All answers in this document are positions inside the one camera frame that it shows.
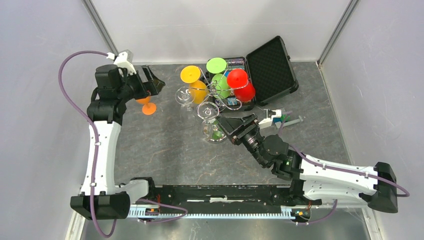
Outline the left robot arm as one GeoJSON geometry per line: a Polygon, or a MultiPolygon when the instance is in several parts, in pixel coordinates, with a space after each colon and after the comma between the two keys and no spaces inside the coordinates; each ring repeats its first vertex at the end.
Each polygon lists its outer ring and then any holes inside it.
{"type": "Polygon", "coordinates": [[[94,124],[89,126],[87,170],[80,193],[70,198],[70,207],[88,220],[93,216],[125,219],[138,199],[151,204],[157,198],[157,190],[149,185],[151,177],[134,177],[122,187],[115,185],[117,141],[126,103],[156,96],[166,84],[147,65],[136,66],[132,75],[123,67],[102,65],[94,76],[97,86],[86,111],[94,124]]]}

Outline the green plastic wine glass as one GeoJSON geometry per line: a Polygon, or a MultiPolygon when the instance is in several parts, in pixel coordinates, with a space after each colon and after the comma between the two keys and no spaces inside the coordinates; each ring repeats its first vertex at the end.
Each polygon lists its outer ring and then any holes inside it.
{"type": "Polygon", "coordinates": [[[227,77],[225,73],[227,72],[227,62],[221,57],[214,57],[208,60],[206,63],[206,69],[211,75],[210,88],[215,89],[217,93],[217,98],[225,99],[227,98],[231,91],[227,83],[227,77]]]}

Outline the chrome wine glass rack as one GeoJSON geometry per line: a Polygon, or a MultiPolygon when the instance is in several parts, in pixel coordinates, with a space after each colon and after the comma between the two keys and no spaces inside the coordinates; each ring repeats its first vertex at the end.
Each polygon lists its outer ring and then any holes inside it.
{"type": "MultiPolygon", "coordinates": [[[[229,73],[230,73],[230,70],[229,69],[226,69],[225,76],[227,77],[229,73]]],[[[232,111],[232,112],[239,111],[239,110],[242,110],[242,108],[245,105],[247,105],[246,102],[242,102],[242,101],[238,100],[236,98],[235,94],[234,94],[234,90],[235,89],[244,88],[245,86],[244,87],[240,87],[240,88],[230,88],[229,89],[230,90],[230,95],[227,98],[221,99],[221,98],[218,98],[217,97],[218,94],[216,93],[215,89],[212,89],[211,87],[209,87],[209,85],[211,83],[211,79],[212,79],[212,76],[210,75],[210,73],[209,73],[209,77],[206,77],[204,75],[204,72],[202,72],[202,76],[201,77],[203,79],[200,79],[200,80],[205,83],[205,85],[206,85],[206,93],[207,93],[207,96],[205,97],[205,99],[203,100],[203,102],[212,102],[212,103],[216,104],[218,106],[218,108],[219,108],[219,114],[224,113],[224,111],[232,111]]],[[[223,142],[227,137],[225,136],[225,134],[221,130],[221,128],[220,128],[220,131],[223,133],[223,137],[220,139],[220,141],[218,141],[218,142],[209,142],[209,141],[206,140],[207,137],[205,136],[206,142],[212,143],[212,144],[218,144],[218,143],[223,142]]]]}

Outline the black open tool case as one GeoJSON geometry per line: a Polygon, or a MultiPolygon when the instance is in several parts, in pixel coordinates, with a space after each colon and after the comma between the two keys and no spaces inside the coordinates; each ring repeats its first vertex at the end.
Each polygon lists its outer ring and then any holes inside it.
{"type": "Polygon", "coordinates": [[[255,96],[241,110],[263,107],[299,88],[284,40],[277,35],[246,56],[225,57],[227,69],[242,69],[255,88],[255,96]]]}

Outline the toy block stack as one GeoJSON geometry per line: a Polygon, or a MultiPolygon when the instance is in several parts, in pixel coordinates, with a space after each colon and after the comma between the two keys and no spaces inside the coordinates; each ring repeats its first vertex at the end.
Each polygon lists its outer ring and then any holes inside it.
{"type": "Polygon", "coordinates": [[[282,112],[281,116],[273,118],[271,125],[280,128],[281,125],[283,125],[283,127],[288,127],[290,125],[298,124],[304,121],[304,119],[300,115],[296,119],[291,119],[291,113],[291,111],[282,112]]]}

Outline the clear wine glass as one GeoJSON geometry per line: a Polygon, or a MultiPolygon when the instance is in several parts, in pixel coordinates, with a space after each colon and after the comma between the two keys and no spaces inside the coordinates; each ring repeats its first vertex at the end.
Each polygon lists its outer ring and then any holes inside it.
{"type": "Polygon", "coordinates": [[[216,122],[216,117],[219,115],[218,106],[210,101],[202,102],[197,107],[197,115],[203,120],[202,132],[206,136],[206,140],[219,142],[223,133],[216,122]]]}
{"type": "Polygon", "coordinates": [[[191,88],[183,86],[176,91],[175,100],[182,109],[192,112],[194,110],[194,96],[191,88]]]}

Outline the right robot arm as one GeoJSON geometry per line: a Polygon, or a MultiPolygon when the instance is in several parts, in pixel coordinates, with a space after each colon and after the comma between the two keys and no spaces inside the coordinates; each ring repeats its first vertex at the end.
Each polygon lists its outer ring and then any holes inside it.
{"type": "Polygon", "coordinates": [[[244,145],[256,162],[278,178],[290,181],[289,199],[295,204],[342,200],[366,203],[375,211],[395,214],[397,180],[390,164],[355,166],[331,162],[290,147],[278,134],[262,136],[255,114],[242,118],[218,116],[218,126],[234,145],[244,145]]]}

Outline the orange plastic wine glass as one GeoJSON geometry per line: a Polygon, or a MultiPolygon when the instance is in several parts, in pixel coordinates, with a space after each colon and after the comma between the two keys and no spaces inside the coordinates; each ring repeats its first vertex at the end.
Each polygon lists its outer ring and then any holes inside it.
{"type": "Polygon", "coordinates": [[[146,98],[136,99],[135,100],[138,104],[142,105],[142,113],[145,115],[152,115],[157,110],[157,106],[151,102],[151,96],[148,96],[146,98]]]}

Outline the yellow plastic wine glass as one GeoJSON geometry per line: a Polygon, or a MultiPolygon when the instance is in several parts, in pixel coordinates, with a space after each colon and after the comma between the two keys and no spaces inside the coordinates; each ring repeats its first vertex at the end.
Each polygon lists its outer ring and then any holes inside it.
{"type": "Polygon", "coordinates": [[[188,65],[180,72],[180,79],[188,84],[190,93],[194,98],[193,102],[197,105],[201,104],[208,95],[206,84],[200,80],[202,75],[201,69],[195,65],[188,65]]]}

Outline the clear wine glass front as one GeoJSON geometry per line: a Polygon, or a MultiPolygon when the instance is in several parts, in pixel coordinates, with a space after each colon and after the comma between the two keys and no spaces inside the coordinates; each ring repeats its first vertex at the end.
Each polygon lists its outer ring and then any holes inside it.
{"type": "Polygon", "coordinates": [[[210,101],[202,102],[197,107],[197,115],[203,120],[202,132],[206,136],[206,140],[219,142],[223,133],[216,122],[216,117],[219,115],[218,106],[210,101]]]}

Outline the red plastic wine glass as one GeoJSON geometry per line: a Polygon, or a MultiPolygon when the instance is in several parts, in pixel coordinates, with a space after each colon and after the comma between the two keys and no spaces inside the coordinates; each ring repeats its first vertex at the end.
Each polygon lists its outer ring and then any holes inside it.
{"type": "Polygon", "coordinates": [[[233,92],[235,97],[241,102],[249,102],[256,95],[256,90],[251,82],[248,82],[243,88],[234,89],[233,92]]]}
{"type": "Polygon", "coordinates": [[[226,77],[226,81],[232,89],[242,88],[248,83],[248,74],[243,69],[233,69],[226,77]]]}

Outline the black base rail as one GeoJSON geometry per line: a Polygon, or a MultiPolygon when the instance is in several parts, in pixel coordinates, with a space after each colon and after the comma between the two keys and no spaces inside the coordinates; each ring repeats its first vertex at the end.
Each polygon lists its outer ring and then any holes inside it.
{"type": "Polygon", "coordinates": [[[182,219],[300,220],[321,200],[295,195],[288,185],[158,185],[130,206],[128,217],[154,222],[182,219]]]}

